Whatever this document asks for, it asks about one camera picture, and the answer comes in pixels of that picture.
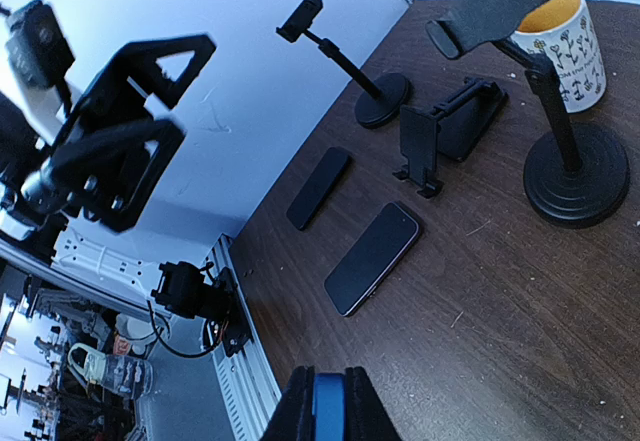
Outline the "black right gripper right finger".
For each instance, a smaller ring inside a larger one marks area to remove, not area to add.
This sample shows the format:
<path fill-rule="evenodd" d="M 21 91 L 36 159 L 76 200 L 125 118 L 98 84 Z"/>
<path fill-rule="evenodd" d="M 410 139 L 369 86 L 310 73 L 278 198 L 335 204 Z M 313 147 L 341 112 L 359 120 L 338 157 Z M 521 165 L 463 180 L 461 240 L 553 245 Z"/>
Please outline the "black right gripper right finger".
<path fill-rule="evenodd" d="M 362 367 L 345 371 L 346 440 L 399 441 L 372 382 Z"/>

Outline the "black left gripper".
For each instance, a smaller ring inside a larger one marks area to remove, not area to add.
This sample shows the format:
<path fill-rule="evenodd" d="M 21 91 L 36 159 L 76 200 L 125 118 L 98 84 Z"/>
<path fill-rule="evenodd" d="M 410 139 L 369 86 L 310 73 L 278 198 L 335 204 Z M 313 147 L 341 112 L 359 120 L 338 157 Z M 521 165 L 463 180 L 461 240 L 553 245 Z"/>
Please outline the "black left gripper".
<path fill-rule="evenodd" d="M 145 102 L 154 95 L 173 109 L 215 50 L 207 34 L 124 45 L 71 112 L 82 126 L 114 127 L 58 149 L 52 143 L 65 121 L 55 90 L 27 92 L 26 111 L 2 95 L 1 233 L 24 241 L 60 213 L 116 233 L 133 228 L 185 139 L 168 118 L 141 120 L 151 117 Z M 183 53 L 192 57 L 172 79 L 158 60 Z"/>

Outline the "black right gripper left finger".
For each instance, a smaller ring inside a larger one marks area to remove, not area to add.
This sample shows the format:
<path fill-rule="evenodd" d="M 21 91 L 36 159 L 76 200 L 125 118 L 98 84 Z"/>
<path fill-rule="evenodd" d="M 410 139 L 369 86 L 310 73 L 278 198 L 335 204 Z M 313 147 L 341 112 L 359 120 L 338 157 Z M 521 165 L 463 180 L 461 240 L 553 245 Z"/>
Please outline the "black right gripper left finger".
<path fill-rule="evenodd" d="M 294 369 L 261 441 L 302 441 L 314 438 L 312 415 L 315 369 Z"/>

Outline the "blue smartphone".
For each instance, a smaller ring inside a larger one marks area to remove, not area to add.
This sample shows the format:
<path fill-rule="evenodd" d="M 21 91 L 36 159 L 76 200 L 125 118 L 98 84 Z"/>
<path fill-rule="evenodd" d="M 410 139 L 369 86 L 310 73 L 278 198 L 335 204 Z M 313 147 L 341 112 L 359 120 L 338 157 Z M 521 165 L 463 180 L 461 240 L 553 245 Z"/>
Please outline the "blue smartphone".
<path fill-rule="evenodd" d="M 312 416 L 314 441 L 346 439 L 346 391 L 343 374 L 317 374 L 314 379 Z"/>

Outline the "pink-edged dark smartphone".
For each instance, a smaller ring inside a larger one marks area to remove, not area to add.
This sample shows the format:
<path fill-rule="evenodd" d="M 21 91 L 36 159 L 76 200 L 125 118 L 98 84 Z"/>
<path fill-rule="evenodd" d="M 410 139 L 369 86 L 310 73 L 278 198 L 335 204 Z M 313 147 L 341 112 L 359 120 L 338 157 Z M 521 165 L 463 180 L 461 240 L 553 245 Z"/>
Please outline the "pink-edged dark smartphone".
<path fill-rule="evenodd" d="M 324 282 L 337 313 L 352 315 L 375 291 L 421 234 L 401 205 L 386 204 Z"/>

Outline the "black smartphone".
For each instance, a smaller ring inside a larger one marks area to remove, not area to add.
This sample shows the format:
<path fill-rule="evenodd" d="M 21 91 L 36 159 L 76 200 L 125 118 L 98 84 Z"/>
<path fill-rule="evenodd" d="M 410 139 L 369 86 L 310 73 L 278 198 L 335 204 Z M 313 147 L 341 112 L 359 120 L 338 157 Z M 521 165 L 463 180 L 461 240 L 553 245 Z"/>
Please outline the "black smartphone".
<path fill-rule="evenodd" d="M 306 229 L 350 162 L 350 154 L 342 148 L 330 147 L 325 152 L 286 211 L 294 228 Z"/>

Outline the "black front phone stand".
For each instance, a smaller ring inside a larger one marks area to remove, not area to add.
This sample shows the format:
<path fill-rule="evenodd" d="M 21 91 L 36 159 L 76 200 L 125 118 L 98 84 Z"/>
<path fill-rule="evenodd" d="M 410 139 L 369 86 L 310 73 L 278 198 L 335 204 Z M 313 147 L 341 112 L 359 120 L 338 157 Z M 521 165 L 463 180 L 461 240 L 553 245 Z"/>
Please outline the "black front phone stand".
<path fill-rule="evenodd" d="M 511 40 L 525 17 L 548 1 L 460 0 L 445 17 L 428 22 L 426 32 L 449 60 L 492 43 L 524 68 L 550 125 L 528 152 L 525 193 L 546 221 L 587 228 L 613 215 L 623 203 L 631 179 L 629 161 L 610 129 L 571 122 L 551 59 L 528 53 Z"/>

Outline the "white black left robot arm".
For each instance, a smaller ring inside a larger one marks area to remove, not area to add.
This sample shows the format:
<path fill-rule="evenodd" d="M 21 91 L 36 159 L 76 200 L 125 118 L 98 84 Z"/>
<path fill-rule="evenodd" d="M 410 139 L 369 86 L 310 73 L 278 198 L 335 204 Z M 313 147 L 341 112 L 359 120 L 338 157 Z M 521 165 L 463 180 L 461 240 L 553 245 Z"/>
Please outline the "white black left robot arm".
<path fill-rule="evenodd" d="M 126 44 L 78 102 L 71 102 L 69 116 L 44 148 L 36 147 L 36 130 L 1 93 L 3 236 L 24 243 L 55 228 L 60 238 L 62 218 L 80 213 L 115 233 L 133 228 L 185 139 L 171 119 L 154 119 L 145 101 L 155 95 L 174 108 L 215 49 L 206 34 Z M 193 56 L 176 80 L 157 64 L 161 57 L 188 52 Z M 212 261 L 201 268 L 187 262 L 156 263 L 158 287 L 147 292 L 138 282 L 143 268 L 128 267 L 144 263 L 79 237 L 78 243 L 83 247 L 72 245 L 70 266 L 129 283 L 148 301 L 147 308 L 154 309 L 154 301 L 174 315 L 213 322 L 220 329 L 214 347 L 222 342 L 227 356 L 253 339 L 228 267 L 213 277 Z"/>

